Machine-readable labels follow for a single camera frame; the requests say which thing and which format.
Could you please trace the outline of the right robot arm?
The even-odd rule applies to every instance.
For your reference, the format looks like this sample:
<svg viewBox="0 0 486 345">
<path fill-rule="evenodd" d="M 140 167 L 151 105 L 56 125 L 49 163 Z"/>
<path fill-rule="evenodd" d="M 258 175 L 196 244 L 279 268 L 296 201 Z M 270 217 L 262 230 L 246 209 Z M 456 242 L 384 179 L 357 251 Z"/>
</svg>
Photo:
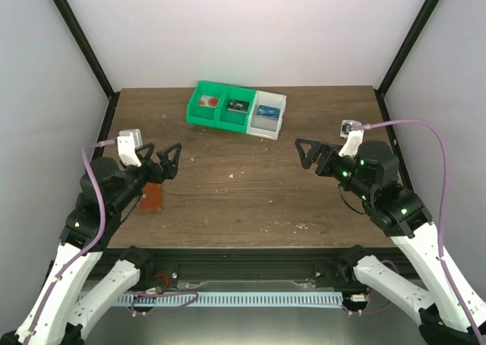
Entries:
<svg viewBox="0 0 486 345">
<path fill-rule="evenodd" d="M 366 141 L 355 155 L 339 145 L 299 138 L 295 142 L 304 169 L 316 168 L 361 200 L 365 215 L 407 257 L 424 288 L 388 268 L 360 245 L 351 247 L 337 268 L 346 286 L 362 283 L 381 293 L 418 326 L 428 344 L 483 344 L 485 302 L 456 265 L 438 247 L 438 229 L 423 201 L 398 181 L 399 158 L 382 141 Z"/>
</svg>

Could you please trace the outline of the black card in bin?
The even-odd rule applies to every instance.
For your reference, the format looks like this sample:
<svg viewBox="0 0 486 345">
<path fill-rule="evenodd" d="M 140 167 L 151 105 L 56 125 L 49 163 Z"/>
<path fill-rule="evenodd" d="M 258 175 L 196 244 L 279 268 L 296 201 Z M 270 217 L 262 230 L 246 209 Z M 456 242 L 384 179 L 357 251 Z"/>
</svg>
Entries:
<svg viewBox="0 0 486 345">
<path fill-rule="evenodd" d="M 228 101 L 226 109 L 230 112 L 237 112 L 237 113 L 246 114 L 248 112 L 249 106 L 250 106 L 250 103 L 248 101 L 230 99 Z"/>
</svg>

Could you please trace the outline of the black aluminium frame rail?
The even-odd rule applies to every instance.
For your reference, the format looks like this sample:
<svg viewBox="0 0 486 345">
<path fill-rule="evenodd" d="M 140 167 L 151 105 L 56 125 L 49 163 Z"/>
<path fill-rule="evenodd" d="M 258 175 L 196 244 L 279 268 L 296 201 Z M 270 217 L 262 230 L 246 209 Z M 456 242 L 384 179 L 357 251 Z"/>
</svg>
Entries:
<svg viewBox="0 0 486 345">
<path fill-rule="evenodd" d="M 337 291 L 363 287 L 342 265 L 350 248 L 146 248 L 171 286 L 216 281 L 291 281 Z"/>
</svg>

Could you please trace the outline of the blue VIP card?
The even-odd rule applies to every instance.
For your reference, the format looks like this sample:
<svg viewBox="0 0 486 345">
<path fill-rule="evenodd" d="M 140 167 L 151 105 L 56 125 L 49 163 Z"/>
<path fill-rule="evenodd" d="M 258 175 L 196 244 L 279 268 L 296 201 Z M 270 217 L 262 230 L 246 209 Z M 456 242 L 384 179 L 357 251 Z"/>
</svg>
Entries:
<svg viewBox="0 0 486 345">
<path fill-rule="evenodd" d="M 257 116 L 267 119 L 277 120 L 280 116 L 281 109 L 274 106 L 259 105 L 257 108 Z"/>
</svg>

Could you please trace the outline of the left green storage bin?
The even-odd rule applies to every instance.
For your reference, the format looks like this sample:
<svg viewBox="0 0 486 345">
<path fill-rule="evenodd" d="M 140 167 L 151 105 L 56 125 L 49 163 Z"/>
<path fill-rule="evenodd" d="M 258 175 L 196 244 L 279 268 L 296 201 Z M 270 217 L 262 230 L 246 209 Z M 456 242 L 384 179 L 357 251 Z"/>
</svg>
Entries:
<svg viewBox="0 0 486 345">
<path fill-rule="evenodd" d="M 216 127 L 216 108 L 207 108 L 198 104 L 201 95 L 221 98 L 225 84 L 209 81 L 199 81 L 188 101 L 186 108 L 186 122 L 192 125 L 202 125 L 210 128 Z"/>
</svg>

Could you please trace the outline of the red white card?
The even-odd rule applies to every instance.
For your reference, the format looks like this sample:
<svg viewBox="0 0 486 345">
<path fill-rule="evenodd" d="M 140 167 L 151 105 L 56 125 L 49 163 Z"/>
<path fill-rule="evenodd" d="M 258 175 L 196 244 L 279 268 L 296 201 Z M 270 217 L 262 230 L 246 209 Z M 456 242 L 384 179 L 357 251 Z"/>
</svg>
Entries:
<svg viewBox="0 0 486 345">
<path fill-rule="evenodd" d="M 198 104 L 203 107 L 215 109 L 218 106 L 219 97 L 201 95 Z"/>
</svg>

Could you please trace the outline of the black frame post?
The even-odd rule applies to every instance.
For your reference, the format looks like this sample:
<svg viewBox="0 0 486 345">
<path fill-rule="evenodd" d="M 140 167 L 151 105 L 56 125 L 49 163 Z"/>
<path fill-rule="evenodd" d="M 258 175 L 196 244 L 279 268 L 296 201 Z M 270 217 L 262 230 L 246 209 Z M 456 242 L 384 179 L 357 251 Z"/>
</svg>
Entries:
<svg viewBox="0 0 486 345">
<path fill-rule="evenodd" d="M 59 14 L 61 15 L 65 25 L 67 26 L 70 34 L 76 42 L 79 50 L 83 54 L 87 64 L 89 65 L 95 79 L 101 86 L 103 93 L 109 100 L 112 100 L 116 92 L 114 91 L 106 73 L 101 66 L 99 59 L 96 56 L 90 42 L 85 35 L 85 32 L 80 25 L 73 9 L 71 8 L 68 0 L 52 0 Z"/>
<path fill-rule="evenodd" d="M 410 52 L 418 41 L 423 29 L 430 20 L 434 10 L 439 4 L 440 0 L 424 0 L 415 19 L 412 22 L 405 38 L 403 39 L 396 55 L 394 56 L 386 74 L 383 77 L 377 92 L 385 96 L 395 81 L 402 66 L 405 64 Z"/>
</svg>

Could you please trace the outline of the middle green storage bin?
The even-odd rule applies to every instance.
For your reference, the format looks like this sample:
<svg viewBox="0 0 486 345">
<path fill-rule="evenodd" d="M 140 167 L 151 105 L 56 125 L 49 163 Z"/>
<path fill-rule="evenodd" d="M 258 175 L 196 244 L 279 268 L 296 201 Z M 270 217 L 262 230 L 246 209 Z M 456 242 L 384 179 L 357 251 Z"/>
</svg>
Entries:
<svg viewBox="0 0 486 345">
<path fill-rule="evenodd" d="M 216 127 L 245 134 L 256 90 L 225 85 L 216 111 Z"/>
</svg>

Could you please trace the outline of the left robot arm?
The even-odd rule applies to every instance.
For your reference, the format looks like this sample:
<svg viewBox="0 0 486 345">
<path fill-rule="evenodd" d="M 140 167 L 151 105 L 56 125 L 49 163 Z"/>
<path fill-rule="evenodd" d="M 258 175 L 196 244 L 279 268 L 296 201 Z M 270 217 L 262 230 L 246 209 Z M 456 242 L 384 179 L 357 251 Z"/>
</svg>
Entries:
<svg viewBox="0 0 486 345">
<path fill-rule="evenodd" d="M 153 144 L 127 147 L 128 153 L 119 154 L 119 161 L 83 158 L 81 192 L 60 235 L 51 271 L 22 325 L 2 335 L 3 344 L 82 344 L 120 295 L 154 281 L 152 255 L 131 246 L 84 298 L 78 297 L 125 221 L 125 208 L 147 184 L 163 183 L 178 173 L 180 144 L 162 150 Z"/>
</svg>

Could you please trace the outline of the white storage bin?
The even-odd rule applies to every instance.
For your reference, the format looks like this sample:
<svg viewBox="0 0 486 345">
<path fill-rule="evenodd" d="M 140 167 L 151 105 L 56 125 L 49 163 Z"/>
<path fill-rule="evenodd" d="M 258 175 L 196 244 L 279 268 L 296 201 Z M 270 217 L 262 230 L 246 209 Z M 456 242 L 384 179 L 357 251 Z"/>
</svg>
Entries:
<svg viewBox="0 0 486 345">
<path fill-rule="evenodd" d="M 257 90 L 246 128 L 247 135 L 277 140 L 286 110 L 286 95 Z"/>
</svg>

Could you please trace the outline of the green storage bin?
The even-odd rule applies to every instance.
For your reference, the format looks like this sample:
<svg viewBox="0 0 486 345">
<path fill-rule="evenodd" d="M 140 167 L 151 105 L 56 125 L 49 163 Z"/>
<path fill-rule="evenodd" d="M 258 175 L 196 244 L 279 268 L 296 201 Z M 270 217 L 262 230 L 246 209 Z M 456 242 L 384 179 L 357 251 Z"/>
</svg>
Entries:
<svg viewBox="0 0 486 345">
<path fill-rule="evenodd" d="M 216 111 L 216 127 L 245 134 L 256 90 L 225 85 Z"/>
<path fill-rule="evenodd" d="M 202 125 L 210 128 L 216 127 L 216 108 L 207 108 L 198 104 L 201 95 L 221 98 L 225 84 L 209 81 L 199 81 L 188 101 L 186 108 L 186 122 L 192 125 Z"/>
</svg>

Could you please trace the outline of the right black frame post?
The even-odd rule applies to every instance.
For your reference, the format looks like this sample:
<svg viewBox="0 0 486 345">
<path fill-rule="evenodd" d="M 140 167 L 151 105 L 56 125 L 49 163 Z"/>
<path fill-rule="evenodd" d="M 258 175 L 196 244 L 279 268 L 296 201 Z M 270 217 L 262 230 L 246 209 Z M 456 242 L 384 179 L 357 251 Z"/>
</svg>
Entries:
<svg viewBox="0 0 486 345">
<path fill-rule="evenodd" d="M 440 0 L 424 0 L 415 19 L 412 22 L 405 38 L 403 39 L 396 55 L 394 56 L 386 74 L 383 77 L 377 92 L 385 96 L 395 81 L 402 66 L 405 64 L 410 52 L 418 41 L 423 29 L 430 20 L 434 10 L 439 4 Z"/>
</svg>

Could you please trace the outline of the brown leather card holder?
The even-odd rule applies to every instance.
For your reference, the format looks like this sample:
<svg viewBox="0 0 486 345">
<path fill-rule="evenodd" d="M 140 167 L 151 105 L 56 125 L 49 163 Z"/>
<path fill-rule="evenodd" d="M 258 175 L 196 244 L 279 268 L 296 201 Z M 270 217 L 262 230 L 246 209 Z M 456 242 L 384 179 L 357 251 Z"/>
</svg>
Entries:
<svg viewBox="0 0 486 345">
<path fill-rule="evenodd" d="M 151 212 L 163 208 L 163 189 L 158 183 L 147 183 L 142 191 L 138 210 L 140 212 Z"/>
</svg>

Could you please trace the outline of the left black frame post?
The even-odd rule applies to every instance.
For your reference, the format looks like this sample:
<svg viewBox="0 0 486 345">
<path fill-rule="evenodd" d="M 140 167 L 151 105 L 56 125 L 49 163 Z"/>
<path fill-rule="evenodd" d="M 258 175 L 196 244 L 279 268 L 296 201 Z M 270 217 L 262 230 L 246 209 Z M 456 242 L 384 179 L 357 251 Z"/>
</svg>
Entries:
<svg viewBox="0 0 486 345">
<path fill-rule="evenodd" d="M 89 65 L 95 79 L 101 86 L 103 93 L 109 100 L 112 100 L 116 92 L 114 91 L 106 73 L 101 66 L 99 59 L 96 56 L 90 42 L 85 35 L 85 32 L 80 25 L 73 9 L 71 8 L 68 0 L 52 0 L 59 14 L 61 15 L 65 25 L 67 26 L 70 34 L 76 42 L 79 50 L 83 54 L 87 64 Z"/>
</svg>

